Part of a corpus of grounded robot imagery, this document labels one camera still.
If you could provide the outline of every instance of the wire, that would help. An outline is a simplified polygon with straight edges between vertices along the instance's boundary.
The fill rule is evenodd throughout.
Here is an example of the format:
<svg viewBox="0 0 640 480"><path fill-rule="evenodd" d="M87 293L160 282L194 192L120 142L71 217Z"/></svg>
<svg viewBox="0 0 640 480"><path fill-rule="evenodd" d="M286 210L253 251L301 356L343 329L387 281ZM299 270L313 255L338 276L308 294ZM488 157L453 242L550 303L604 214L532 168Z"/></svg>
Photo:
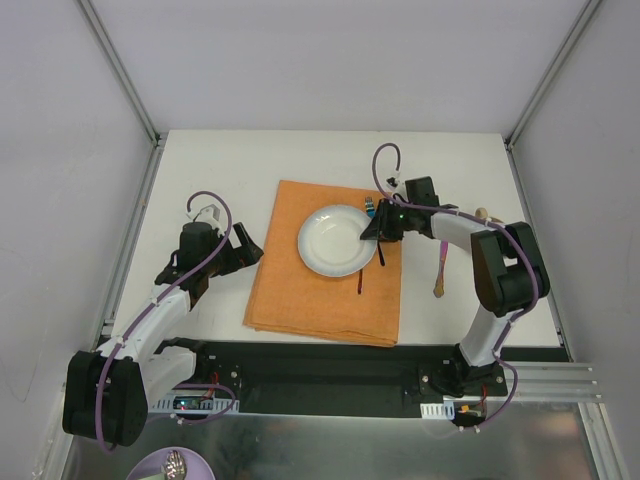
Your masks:
<svg viewBox="0 0 640 480"><path fill-rule="evenodd" d="M211 375L209 377L211 379L211 383L213 383L214 385L218 384L218 373L215 372L213 375ZM200 397L200 399L198 400L198 405L201 402L204 402L205 400L211 400L213 398L213 394L214 394L214 389L210 388L209 390L207 390L207 393L205 393L202 397Z"/></svg>
<svg viewBox="0 0 640 480"><path fill-rule="evenodd" d="M495 352L493 352L493 358L496 359L496 362L498 362L498 364L502 368L511 370L511 373L513 374L513 385L511 385L511 391L509 392L507 399L502 403L502 405L500 405L500 408L498 408L498 410L496 410L489 418L482 422L482 425L487 425L488 423L493 422L499 415L504 413L507 407L511 404L513 397L515 397L516 389L518 388L518 370L516 370L513 365L509 365L507 362L502 360Z"/></svg>
<svg viewBox="0 0 640 480"><path fill-rule="evenodd" d="M529 262L527 255L524 253L524 250L522 250L520 245L518 245L518 242L516 242L513 236L502 225L495 222L479 219L474 215L471 215L465 212L460 212L458 210L451 210L448 208L440 208L440 207L427 207L424 205L415 205L413 203L407 203L402 200L395 199L391 197L387 192L385 192L384 189L382 188L382 185L380 184L380 181L378 180L378 172L376 167L378 163L378 155L380 155L380 152L387 147L391 147L396 151L396 171L400 170L400 163L401 163L400 147L398 147L398 145L396 145L395 143L384 143L380 145L376 149L375 153L373 154L373 161L371 162L371 172L373 173L373 181L376 184L376 187L378 188L378 191L382 194L382 196L384 196L387 200L394 202L402 207L413 208L416 210L426 210L428 212L435 212L435 213L445 213L447 215L456 215L462 218L466 218L467 220L471 220L472 222L478 223L480 225L486 225L487 227L491 227L495 230L498 230L500 233L502 233L502 235L505 236L505 238L509 241L509 244L516 251L518 257L520 257L520 259L522 260L522 263L525 269L527 270L527 273L529 274L529 278L531 279L531 290L532 290L531 303L524 309L516 312L513 316L511 316L504 330L500 334L500 337L498 337L496 344L493 347L493 356L496 359L496 362L498 362L498 364L503 368L507 368L511 370L511 372L513 373L513 386L511 387L511 392L509 392L507 399L504 401L504 403L493 415L491 415L482 423L484 425L487 422L493 421L497 416L501 415L504 412L504 410L509 406L509 404L511 404L511 401L515 396L516 389L518 387L518 372L513 366L509 365L504 360L501 360L497 352L502 347L502 344L504 343L507 336L509 335L509 332L511 331L511 327L516 322L516 320L518 320L520 317L522 317L523 315L533 310L533 308L538 303L538 299L540 298L540 291L538 289L538 281L536 279L536 275L533 271L533 267L531 266L531 262Z"/></svg>
<svg viewBox="0 0 640 480"><path fill-rule="evenodd" d="M211 260L213 260L213 258L216 255L218 255L220 250L222 250L222 247L224 247L225 243L227 243L227 241L229 240L229 234L231 233L231 226L233 224L233 221L231 219L231 210L229 210L229 206L225 203L225 201L222 199L222 197L220 197L219 195L217 195L217 194L215 194L213 192L209 192L209 191L206 191L206 190L198 191L198 192L194 193L193 195L191 195L189 197L189 199L187 200L187 212L191 211L191 202L196 197L198 197L200 195L209 195L209 196L215 198L216 200L218 200L218 202L220 202L220 204L222 205L222 207L224 208L224 210L225 210L225 212L227 214L227 222L228 222L227 229L224 232L222 240L220 240L220 243L213 250L213 252L211 252L211 254L207 258L205 258L202 262L200 262L198 265L196 265L191 270L189 270L185 275L183 275L182 277L177 279L175 282L173 282L171 285L169 285L169 287L166 290L164 290L160 295L158 295L158 298L157 298L158 302L163 300L167 295L169 295L169 293L171 293L182 282L184 282L185 280L190 278L192 275L194 275L196 272L198 272L202 267L204 267ZM142 320L155 307L156 307L155 303L150 303L135 318L135 320L133 322L131 322L131 325L129 325L129 327L122 334L122 341L123 342L127 341L127 339L131 336L133 331L138 327L138 325L140 325L140 322L142 322ZM107 444L104 441L104 431L102 429L102 400L103 400L102 397L104 395L104 389L105 389L105 385L107 383L107 375L109 373L109 368L111 368L111 364L113 363L113 360L115 359L116 355L118 354L118 352L120 351L121 348L122 348L122 344L121 343L116 344L116 346L113 348L113 350L109 354L109 357L107 357L107 361L105 362L104 366L102 367L102 372L100 372L100 379L98 380L98 389L97 389L97 392L96 392L96 409L95 409L96 440L98 440L98 445L100 446L100 449L106 454L110 454L111 452L113 452L113 450L115 449L116 446L114 444L111 447L108 447Z"/></svg>
<svg viewBox="0 0 640 480"><path fill-rule="evenodd" d="M471 407L477 407L478 405L482 406L482 412L486 413L486 409L487 409L487 404L486 404L486 400L487 400L487 396L488 396L489 392L487 390L487 386L483 383L482 384L482 396L480 397L480 401L474 405L471 405Z"/></svg>
<svg viewBox="0 0 640 480"><path fill-rule="evenodd" d="M404 197L402 195L400 195L399 193L394 193L392 195L393 199L395 200L396 197L398 197L402 202L407 203L407 201L404 199Z"/></svg>

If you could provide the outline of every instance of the purple bowl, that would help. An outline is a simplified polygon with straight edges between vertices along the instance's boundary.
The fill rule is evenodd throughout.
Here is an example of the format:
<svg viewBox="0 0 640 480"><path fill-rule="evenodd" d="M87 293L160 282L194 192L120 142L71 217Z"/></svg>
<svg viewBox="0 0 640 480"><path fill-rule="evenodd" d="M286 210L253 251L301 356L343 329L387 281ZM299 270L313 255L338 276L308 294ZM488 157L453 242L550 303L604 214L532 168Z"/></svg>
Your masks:
<svg viewBox="0 0 640 480"><path fill-rule="evenodd" d="M147 455L131 470L127 480L139 480L161 473L160 468L164 465L167 455L172 450L177 450L184 457L184 461L187 464L187 477L185 480L216 480L211 467L204 458L193 450L182 447L162 448Z"/></svg>

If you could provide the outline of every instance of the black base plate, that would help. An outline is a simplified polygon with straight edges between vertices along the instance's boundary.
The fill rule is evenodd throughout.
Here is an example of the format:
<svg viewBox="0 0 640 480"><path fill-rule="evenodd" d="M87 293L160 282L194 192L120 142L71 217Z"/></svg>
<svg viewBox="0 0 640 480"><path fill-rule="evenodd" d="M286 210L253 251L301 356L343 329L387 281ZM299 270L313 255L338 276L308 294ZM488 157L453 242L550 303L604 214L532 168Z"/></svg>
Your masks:
<svg viewBox="0 0 640 480"><path fill-rule="evenodd" d="M192 379L209 382L217 374L232 388L244 413L420 417L421 403L442 396L423 382L451 357L452 346L396 346L203 342L176 338L198 354ZM568 361L563 348L504 348L506 361ZM505 396L505 383L487 383L490 396ZM479 396L482 383L470 386Z"/></svg>

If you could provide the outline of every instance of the metal object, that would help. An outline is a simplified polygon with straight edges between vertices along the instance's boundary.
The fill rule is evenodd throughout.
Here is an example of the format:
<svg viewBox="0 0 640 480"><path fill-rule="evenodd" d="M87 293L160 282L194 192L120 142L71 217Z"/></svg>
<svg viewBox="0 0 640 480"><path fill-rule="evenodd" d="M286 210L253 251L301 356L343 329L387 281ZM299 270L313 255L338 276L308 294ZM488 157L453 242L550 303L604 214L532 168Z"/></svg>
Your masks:
<svg viewBox="0 0 640 480"><path fill-rule="evenodd" d="M179 413L180 415L210 415L225 410L231 403L231 399L227 398L212 398L209 400L200 400L200 396L193 396L192 390L182 390L183 393L172 392L166 395L158 403L149 407L149 413ZM192 396L196 403L191 403L189 408L182 409L175 407L176 397L184 398ZM226 415L231 415L240 412L240 401L236 400Z"/></svg>
<svg viewBox="0 0 640 480"><path fill-rule="evenodd" d="M608 433L609 417L604 404L581 403L578 408L598 476L602 479L631 478L615 439Z"/></svg>
<svg viewBox="0 0 640 480"><path fill-rule="evenodd" d="M133 253L135 250L136 240L138 234L142 228L142 220L144 219L144 213L147 209L147 202L151 195L151 188L160 166L160 159L162 158L162 152L164 151L164 138L160 143L156 145L152 150L147 161L147 167L145 169L140 189L138 190L138 196L133 206L133 211L129 218L129 225L127 227L124 238L122 239L122 245L120 247L120 255L111 274L111 280L109 284L109 291L107 298L105 299L104 306L101 310L101 327L98 329L96 337L94 339L94 347L98 345L100 335L105 337L111 336L113 329L113 323L115 322L115 315L122 297L124 290L125 280L127 278L127 272L129 271L129 265L133 259Z"/></svg>
<svg viewBox="0 0 640 480"><path fill-rule="evenodd" d="M361 268L358 272L358 295L362 295L362 274L363 269Z"/></svg>
<svg viewBox="0 0 640 480"><path fill-rule="evenodd" d="M82 459L76 478L126 478L141 458L178 445L202 455L220 479L596 480L585 443L578 407L553 403L515 402L479 434L417 418L233 415L188 428L166 419L149 423L133 447L111 456L75 439L77 455L62 479L74 480L75 458Z"/></svg>
<svg viewBox="0 0 640 480"><path fill-rule="evenodd" d="M371 197L365 197L364 199L364 209L367 212L367 215L370 218L373 218L376 214L376 207L373 204L373 198Z"/></svg>
<svg viewBox="0 0 640 480"><path fill-rule="evenodd" d="M102 48L103 53L105 54L106 60L109 63L113 73L116 76L116 79L120 83L123 92L125 93L127 100L133 107L133 110L136 113L136 117L142 124L142 128L149 136L149 139L153 142L154 145L157 145L158 140L160 138L158 132L153 126L153 122L151 121L151 117L147 112L147 109L142 104L142 100L140 99L140 95L136 91L136 88L133 86L133 82L131 78L129 78L129 74L127 70L124 68L124 64L116 51L113 42L109 38L109 34L107 30L104 28L104 24L102 20L100 20L100 16L93 5L91 0L76 0L76 3L80 7L89 27L91 28L91 32L95 36L98 41L98 45Z"/></svg>
<svg viewBox="0 0 640 480"><path fill-rule="evenodd" d="M594 370L585 363L511 362L518 371L514 401L553 403L601 403L602 392ZM509 389L513 374L505 370Z"/></svg>
<svg viewBox="0 0 640 480"><path fill-rule="evenodd" d="M509 159L509 165L511 166L511 172L513 173L513 180L516 184L516 191L518 192L518 197L520 198L520 204L522 205L522 211L524 213L524 218L533 227L533 230L536 230L536 219L531 214L531 209L529 208L529 200L527 197L527 192L524 190L524 185L522 184L522 179L520 178L520 174L518 173L518 167L516 165L516 152L509 151L506 149L507 158ZM547 295L547 300L549 301L549 307L551 309L551 316L553 317L553 322L556 325L556 330L558 331L558 341L560 345L564 347L567 351L567 355L569 359L572 359L571 356L571 345L564 341L566 338L565 328L562 324L562 320L560 319L560 314L558 311L558 304L556 302L553 290L549 292Z"/></svg>
<svg viewBox="0 0 640 480"><path fill-rule="evenodd" d="M420 415L423 420L453 420L456 416L453 401L444 403L421 403Z"/></svg>
<svg viewBox="0 0 640 480"><path fill-rule="evenodd" d="M516 144L516 142L522 135L522 132L529 124L529 120L531 120L531 117L536 112L545 95L547 94L555 80L558 78L558 74L562 70L562 67L564 67L565 63L569 59L569 56L574 51L576 45L582 38L587 27L593 21L596 13L598 12L598 9L603 2L604 0L587 0L584 7L582 7L582 10L578 14L578 17L571 26L569 33L564 38L562 44L560 45L560 48L553 57L553 60L542 75L542 79L533 91L533 94L527 102L526 107L520 114L520 118L516 122L515 128L507 137L506 144L508 150L513 150L513 146Z"/></svg>
<svg viewBox="0 0 640 480"><path fill-rule="evenodd" d="M173 450L167 455L163 470L168 480L184 480L187 476L187 463L178 450Z"/></svg>
<svg viewBox="0 0 640 480"><path fill-rule="evenodd" d="M436 278L436 286L433 288L433 294L436 298L444 295L444 266L447 261L447 252L449 251L448 242L440 242L440 259L438 261L438 277Z"/></svg>

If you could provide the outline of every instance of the plate rim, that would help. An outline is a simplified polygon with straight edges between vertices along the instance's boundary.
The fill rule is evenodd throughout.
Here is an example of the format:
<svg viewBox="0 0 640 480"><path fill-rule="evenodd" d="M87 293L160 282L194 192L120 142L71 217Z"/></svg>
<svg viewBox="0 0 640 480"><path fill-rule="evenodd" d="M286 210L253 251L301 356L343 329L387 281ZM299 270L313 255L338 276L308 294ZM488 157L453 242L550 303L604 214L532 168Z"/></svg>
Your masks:
<svg viewBox="0 0 640 480"><path fill-rule="evenodd" d="M304 223L302 224L302 226L300 227L300 229L298 230L298 239L297 239L297 246L298 246L298 255L300 256L300 259L302 260L302 263L305 264L305 266L311 270L314 273L317 273L318 275L322 275L323 277L329 277L329 278L341 278L341 277L347 277L349 275L353 275L354 273L358 272L359 270L361 270L362 268L366 267L369 262L371 261L371 259L374 257L375 252L376 252L376 248L375 248L375 241L374 240L363 240L364 242L371 242L372 243L372 247L371 247L371 255L367 258L367 261L364 265L362 265L359 268L356 268L355 270L350 268L348 269L343 269L345 270L345 272L343 273L342 271L339 274L328 274L326 271L318 271L316 268L313 268L311 265L309 265L309 263L307 263L305 256L303 255L303 248L301 248L302 245L302 237L303 237L303 232L305 232L309 227L310 224L315 220L315 218L317 218L317 216L324 210L330 210L330 209L341 209L341 210L345 210L345 211L351 211L353 213L358 213L361 214L361 216L364 218L366 218L367 220L371 220L371 218L362 210L359 210L358 208L354 207L353 205L345 205L345 204L333 204L333 205L327 205L324 206L322 208L319 208L317 210L315 210L313 213L311 213L306 220L304 221Z"/></svg>

